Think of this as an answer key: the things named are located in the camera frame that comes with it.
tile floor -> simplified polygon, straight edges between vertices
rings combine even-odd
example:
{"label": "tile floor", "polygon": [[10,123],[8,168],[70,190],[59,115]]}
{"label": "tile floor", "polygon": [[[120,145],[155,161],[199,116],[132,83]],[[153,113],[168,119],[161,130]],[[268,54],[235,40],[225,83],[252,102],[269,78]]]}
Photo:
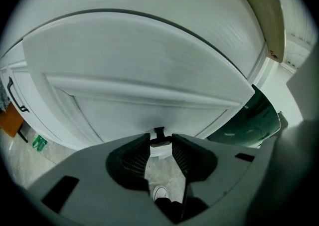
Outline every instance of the tile floor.
{"label": "tile floor", "polygon": [[[75,152],[57,143],[48,143],[38,152],[32,147],[35,131],[24,123],[21,132],[28,143],[19,135],[11,138],[0,129],[0,151],[12,179],[26,189]],[[167,188],[172,201],[182,202],[185,177],[172,156],[165,159],[150,158],[146,166],[145,179],[149,181],[151,194],[156,185],[162,185]]]}

cabinet handle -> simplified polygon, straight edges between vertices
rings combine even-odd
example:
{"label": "cabinet handle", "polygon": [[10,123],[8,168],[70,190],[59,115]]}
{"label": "cabinet handle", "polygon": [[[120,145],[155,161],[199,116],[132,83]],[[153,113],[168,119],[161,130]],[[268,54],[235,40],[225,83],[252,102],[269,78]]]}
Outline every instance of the cabinet handle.
{"label": "cabinet handle", "polygon": [[16,99],[14,98],[14,96],[13,96],[11,90],[10,90],[10,88],[11,88],[12,85],[13,85],[13,80],[11,79],[11,77],[9,77],[9,83],[8,83],[7,88],[8,88],[8,91],[9,91],[10,95],[11,95],[12,100],[14,101],[14,103],[16,104],[16,106],[19,107],[19,109],[20,109],[21,112],[29,112],[29,110],[26,109],[26,107],[25,107],[24,105],[22,105],[22,106],[19,106],[19,105],[18,105]]}

orange seat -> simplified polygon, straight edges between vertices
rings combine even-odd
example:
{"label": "orange seat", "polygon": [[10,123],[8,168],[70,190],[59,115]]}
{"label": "orange seat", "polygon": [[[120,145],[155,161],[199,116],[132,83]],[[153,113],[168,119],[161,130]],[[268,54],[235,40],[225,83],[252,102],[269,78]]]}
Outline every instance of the orange seat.
{"label": "orange seat", "polygon": [[11,137],[15,137],[22,123],[23,118],[12,103],[9,103],[6,112],[0,113],[0,128]]}

shoe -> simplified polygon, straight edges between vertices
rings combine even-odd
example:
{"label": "shoe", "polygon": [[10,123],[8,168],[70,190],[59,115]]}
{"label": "shoe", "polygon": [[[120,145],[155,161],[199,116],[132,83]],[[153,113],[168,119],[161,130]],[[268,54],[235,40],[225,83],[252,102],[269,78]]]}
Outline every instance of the shoe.
{"label": "shoe", "polygon": [[158,198],[168,198],[167,189],[164,186],[157,185],[153,191],[153,200],[155,201]]}

white wall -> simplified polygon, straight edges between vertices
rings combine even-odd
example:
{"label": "white wall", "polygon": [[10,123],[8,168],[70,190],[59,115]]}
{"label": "white wall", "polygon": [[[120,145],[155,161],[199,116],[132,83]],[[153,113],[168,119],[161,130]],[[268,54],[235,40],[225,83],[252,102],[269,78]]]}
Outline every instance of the white wall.
{"label": "white wall", "polygon": [[282,66],[274,68],[275,72],[266,80],[261,91],[273,104],[277,112],[282,111],[288,121],[288,128],[297,126],[303,121],[301,112],[291,95],[286,83],[292,77]]}

